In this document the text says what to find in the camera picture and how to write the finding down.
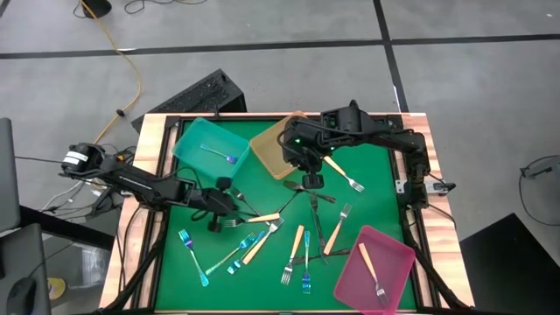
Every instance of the blue fork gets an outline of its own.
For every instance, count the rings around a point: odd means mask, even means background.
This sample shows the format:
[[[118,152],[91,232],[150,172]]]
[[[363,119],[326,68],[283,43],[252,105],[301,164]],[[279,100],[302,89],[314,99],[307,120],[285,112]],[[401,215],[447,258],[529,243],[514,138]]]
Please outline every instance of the blue fork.
[[[247,249],[245,254],[243,254],[243,256],[240,259],[236,259],[234,262],[232,262],[232,264],[229,267],[227,267],[227,272],[233,275],[242,266],[242,259],[245,257],[245,255],[251,249],[253,249],[253,247],[264,237],[264,235],[266,235],[266,233],[264,231],[261,231],[261,233],[259,233],[259,235],[253,241],[253,244]]]
[[[229,258],[231,258],[231,256],[235,255],[235,253],[237,253],[239,250],[246,249],[247,247],[251,246],[254,240],[255,240],[255,233],[251,232],[251,234],[245,237],[243,241],[239,243],[239,246],[237,246],[231,253],[229,253],[222,260],[217,262],[214,266],[210,267],[206,271],[206,275],[210,276],[211,273],[217,270],[223,263],[225,263]]]
[[[212,152],[212,153],[217,154],[217,155],[219,155],[219,156],[223,156],[223,157],[226,158],[226,160],[227,160],[229,163],[231,163],[231,164],[237,163],[237,160],[238,160],[237,157],[229,156],[229,155],[227,155],[227,154],[223,154],[223,153],[221,153],[220,151],[214,150],[214,149],[212,149],[211,147],[209,147],[209,146],[207,146],[207,145],[205,145],[205,144],[201,144],[201,145],[200,145],[200,148],[201,148],[202,150],[204,150],[204,151]]]
[[[191,240],[191,236],[189,236],[189,234],[184,229],[182,229],[178,231],[178,237],[181,238],[181,241],[183,241],[185,247],[187,247],[191,252],[192,259],[194,260],[194,264],[196,265],[196,269],[199,271],[199,276],[200,276],[200,281],[202,282],[202,286],[209,285],[210,283],[208,282],[208,278],[204,274],[204,272],[202,272],[202,268],[199,265],[199,261],[196,259],[196,255],[194,254],[193,240]]]
[[[309,276],[309,269],[307,268],[307,264],[309,262],[309,238],[310,232],[305,231],[304,239],[305,239],[305,272],[304,277],[301,280],[302,287],[304,289],[305,294],[311,294],[312,292],[312,279]]]

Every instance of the yellow object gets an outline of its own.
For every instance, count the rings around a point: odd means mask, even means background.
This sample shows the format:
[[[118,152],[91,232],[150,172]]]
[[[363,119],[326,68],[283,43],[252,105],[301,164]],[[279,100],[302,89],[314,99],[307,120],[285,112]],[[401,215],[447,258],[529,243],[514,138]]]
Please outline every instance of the yellow object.
[[[282,147],[278,144],[278,134],[284,130],[286,123],[293,117],[305,117],[304,113],[296,111],[286,116],[280,122],[275,123],[270,128],[261,132],[251,139],[251,148],[262,165],[269,171],[270,175],[276,180],[283,179],[296,168],[284,161]]]
[[[267,215],[261,215],[259,217],[248,219],[247,222],[265,222],[265,221],[273,221],[280,219],[280,213],[273,213]]]
[[[132,105],[134,105],[134,103],[137,102],[138,97],[140,96],[140,94],[142,93],[142,76],[140,75],[140,71],[138,70],[137,66],[134,64],[134,62],[132,62],[132,60],[130,60],[129,57],[127,57],[124,53],[122,53],[115,44],[115,41],[113,40],[113,38],[111,37],[111,35],[109,34],[109,31],[107,30],[107,27],[105,27],[105,24],[103,24],[103,22],[97,18],[97,16],[95,15],[95,13],[88,7],[87,4],[85,4],[83,2],[83,0],[80,0],[80,4],[86,8],[87,12],[94,17],[95,22],[97,22],[99,24],[99,26],[101,27],[101,29],[103,30],[103,32],[105,32],[105,35],[107,36],[108,41],[111,43],[111,46],[113,46],[113,50],[115,51],[115,53],[121,55],[123,58],[125,58],[130,66],[132,67],[132,69],[134,70],[134,74],[136,75],[136,80],[138,81],[138,90],[136,91],[136,95],[134,96],[134,98],[132,99],[132,101],[130,101],[125,107],[121,108],[121,110],[124,112],[127,109],[129,109]],[[115,116],[113,116],[113,118],[111,119],[110,122],[108,122],[107,126],[105,126],[105,128],[103,128],[103,130],[101,131],[101,133],[99,134],[99,136],[97,136],[97,138],[94,141],[94,144],[98,144],[99,141],[103,138],[103,136],[105,135],[105,133],[107,132],[107,130],[109,130],[109,128],[111,127],[111,125],[113,125],[113,123],[115,122],[115,120],[119,117],[119,115],[115,114]]]
[[[293,259],[294,256],[296,255],[296,252],[298,252],[298,246],[299,246],[299,243],[301,242],[301,236],[303,234],[304,234],[304,226],[297,227],[296,239],[294,240],[294,246],[292,246],[292,248],[291,248],[290,259]]]
[[[325,255],[331,254],[331,249],[333,249],[334,241],[336,241],[336,237],[339,234],[341,225],[342,225],[342,221],[339,220],[339,224],[337,224],[336,227],[334,228],[334,231],[332,231],[331,237],[329,238],[329,241],[326,243],[325,250],[323,250],[323,253]]]
[[[49,286],[49,299],[51,301],[57,300],[67,290],[67,283],[61,278],[48,278]]]
[[[375,274],[374,265],[371,263],[371,259],[369,259],[369,254],[368,254],[368,250],[366,249],[366,245],[364,245],[364,243],[360,243],[358,247],[360,248],[361,256],[364,258],[364,262],[366,262],[371,277],[373,277],[374,280],[377,282],[377,275]]]

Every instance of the pink tray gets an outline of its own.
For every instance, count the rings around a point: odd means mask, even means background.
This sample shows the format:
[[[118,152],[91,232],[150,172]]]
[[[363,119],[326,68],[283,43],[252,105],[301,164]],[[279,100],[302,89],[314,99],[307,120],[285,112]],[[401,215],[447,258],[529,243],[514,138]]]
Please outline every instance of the pink tray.
[[[359,243],[364,243],[375,268],[379,283],[389,304],[383,308],[375,295],[375,280],[361,257]],[[365,314],[394,314],[414,262],[414,250],[378,230],[361,229],[346,265],[334,288],[334,296],[342,303]]]

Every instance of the black floor line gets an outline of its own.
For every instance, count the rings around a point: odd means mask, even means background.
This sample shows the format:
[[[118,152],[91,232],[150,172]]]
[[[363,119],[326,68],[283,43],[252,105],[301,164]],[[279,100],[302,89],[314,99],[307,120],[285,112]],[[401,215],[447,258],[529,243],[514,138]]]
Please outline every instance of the black floor line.
[[[393,88],[395,89],[396,106],[398,106],[401,113],[408,113],[409,105],[406,102],[406,96],[404,96],[403,82],[401,81],[399,67],[396,64],[395,52],[393,51],[393,46],[391,45],[389,28],[387,27],[387,20],[385,19],[385,14],[383,13],[381,0],[374,0],[374,6],[375,14],[377,15],[377,22],[379,23],[379,29],[381,30],[381,39],[383,40],[385,55],[387,56],[388,70],[390,71]]]
[[[162,53],[217,53],[241,52],[257,50],[298,49],[298,48],[329,48],[329,47],[360,47],[382,45],[380,39],[334,39],[334,40],[308,40],[296,42],[271,42],[255,44],[231,45],[196,45],[137,48],[122,51],[127,55],[145,55]],[[69,51],[69,52],[7,52],[0,53],[0,60],[36,59],[36,58],[69,58],[69,57],[99,57],[116,56],[113,50]]]
[[[560,34],[538,35],[503,35],[503,36],[472,36],[456,38],[403,38],[392,39],[393,46],[433,45],[433,44],[471,44],[471,43],[504,43],[533,40],[559,40]]]
[[[3,0],[2,3],[0,3],[0,18],[2,17],[4,12],[6,11],[6,8],[8,7],[8,4],[10,4],[10,0]]]

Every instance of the wooden frame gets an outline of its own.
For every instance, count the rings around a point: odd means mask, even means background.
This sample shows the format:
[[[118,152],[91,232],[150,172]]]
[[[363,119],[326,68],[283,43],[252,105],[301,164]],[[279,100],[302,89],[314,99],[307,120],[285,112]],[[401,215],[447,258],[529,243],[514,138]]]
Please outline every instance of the wooden frame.
[[[287,116],[290,113],[225,113],[222,116]],[[318,115],[319,113],[306,113],[307,115]],[[390,113],[370,113],[371,115],[394,115]],[[213,116],[212,113],[197,113],[197,114],[148,114],[144,117],[142,131],[138,140],[136,149],[136,157],[134,166],[142,168],[147,172],[155,173],[158,168],[158,160],[160,151],[162,150],[163,135],[165,132],[165,122],[167,116],[183,116],[183,117],[199,117],[199,116]],[[431,174],[441,177],[441,169],[439,167],[438,157],[434,147],[433,139],[431,137],[430,126],[426,114],[400,114],[402,117],[403,127],[413,129],[417,132],[423,133],[428,148],[430,157]],[[172,153],[171,149],[176,139],[177,128],[172,127],[170,135],[168,136],[168,145],[166,146],[167,152],[164,161],[164,174],[168,173],[172,167]],[[401,178],[406,178],[403,167],[403,159],[400,153],[395,153],[396,162]],[[447,197],[430,196],[429,202],[451,214],[449,202]],[[121,219],[119,220],[119,237],[121,240],[124,238],[124,232],[129,224],[132,214],[137,209],[137,202],[130,198],[126,199],[122,207]],[[127,281],[130,279],[134,271],[137,269],[140,248],[144,238],[144,231],[146,229],[146,221],[148,212],[141,210],[131,223],[126,250],[126,259],[124,262],[125,275]],[[151,241],[155,241],[155,237],[159,230],[161,217],[157,214]],[[455,292],[457,297],[467,305],[474,305],[473,295],[466,276],[465,265],[463,264],[463,256],[461,255],[459,240],[455,231],[453,223],[442,216],[441,214],[431,211],[429,208],[423,210],[423,224],[425,225],[425,233],[428,239],[428,246],[430,248],[430,256],[434,268],[439,275],[444,279],[445,283],[451,290]],[[417,239],[417,225],[412,227],[412,232]],[[424,306],[432,306],[430,290],[426,274],[420,264],[416,262],[418,281],[420,284],[420,291],[422,294]],[[121,270],[121,261],[119,257],[118,247],[116,242],[113,246],[113,251],[110,258],[108,267],[108,274],[101,295],[100,307],[110,304],[118,294],[118,282]],[[151,278],[153,274],[153,264],[146,272],[142,285],[142,294],[140,296],[139,307],[146,307],[148,305]]]

